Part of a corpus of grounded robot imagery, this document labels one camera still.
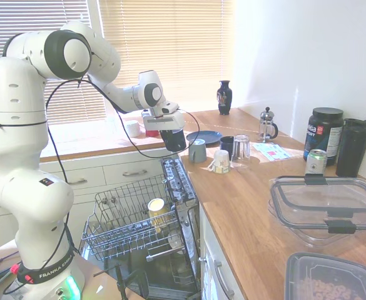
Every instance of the food storage container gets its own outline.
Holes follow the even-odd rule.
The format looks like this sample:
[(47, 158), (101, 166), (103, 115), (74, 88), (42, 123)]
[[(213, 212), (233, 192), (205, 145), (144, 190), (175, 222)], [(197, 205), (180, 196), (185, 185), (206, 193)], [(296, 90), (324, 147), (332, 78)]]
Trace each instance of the food storage container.
[(313, 253), (288, 258), (285, 300), (366, 300), (366, 267)]
[(272, 181), (269, 211), (308, 247), (323, 248), (366, 231), (366, 181), (282, 176)]

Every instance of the dishwasher rack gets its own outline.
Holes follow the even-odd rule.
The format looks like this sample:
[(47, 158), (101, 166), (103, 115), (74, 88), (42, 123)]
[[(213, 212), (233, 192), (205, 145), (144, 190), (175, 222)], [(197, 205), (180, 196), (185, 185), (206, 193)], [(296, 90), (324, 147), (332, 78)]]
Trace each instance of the dishwasher rack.
[[(103, 261), (146, 249), (146, 259), (151, 261), (184, 250), (177, 211), (166, 183), (161, 174), (97, 193), (94, 212), (88, 218), (82, 238), (88, 243), (90, 253)], [(148, 203), (154, 198), (162, 198), (169, 212), (150, 217)], [(169, 241), (179, 239), (181, 245), (177, 243), (172, 249), (165, 250)]]

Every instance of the window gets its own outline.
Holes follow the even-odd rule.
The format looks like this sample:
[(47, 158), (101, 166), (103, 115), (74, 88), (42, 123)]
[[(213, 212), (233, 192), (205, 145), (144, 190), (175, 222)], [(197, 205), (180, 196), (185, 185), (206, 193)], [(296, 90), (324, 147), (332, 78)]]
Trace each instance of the window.
[[(90, 25), (86, 0), (0, 0), (0, 56), (5, 42), (17, 33), (56, 30), (68, 21)], [(49, 81), (45, 100), (61, 81)], [(90, 85), (70, 83), (59, 89), (49, 105), (50, 124), (104, 119), (103, 97)]]
[(182, 109), (217, 109), (230, 80), (233, 0), (99, 0), (104, 37), (118, 50), (118, 87), (153, 69), (165, 97)]

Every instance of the blue plate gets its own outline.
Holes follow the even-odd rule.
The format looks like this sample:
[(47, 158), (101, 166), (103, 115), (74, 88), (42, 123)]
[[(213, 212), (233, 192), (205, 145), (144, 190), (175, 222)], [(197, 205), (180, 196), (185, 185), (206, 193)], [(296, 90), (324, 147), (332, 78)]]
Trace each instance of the blue plate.
[[(190, 134), (187, 134), (187, 141), (192, 141), (195, 137), (198, 131), (192, 132)], [(220, 141), (220, 138), (223, 137), (223, 135), (220, 132), (217, 131), (210, 131), (210, 130), (202, 130), (198, 134), (198, 139), (203, 139), (205, 141), (206, 145), (218, 143)]]

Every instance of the open dishwasher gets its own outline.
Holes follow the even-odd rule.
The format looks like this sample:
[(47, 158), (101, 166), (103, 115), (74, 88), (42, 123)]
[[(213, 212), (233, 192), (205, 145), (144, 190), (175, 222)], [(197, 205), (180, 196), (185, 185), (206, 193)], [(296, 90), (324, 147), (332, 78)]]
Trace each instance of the open dishwasher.
[[(100, 192), (83, 232), (82, 256), (145, 299), (199, 299), (198, 200), (179, 158), (163, 173)], [(150, 217), (162, 198), (167, 212)]]

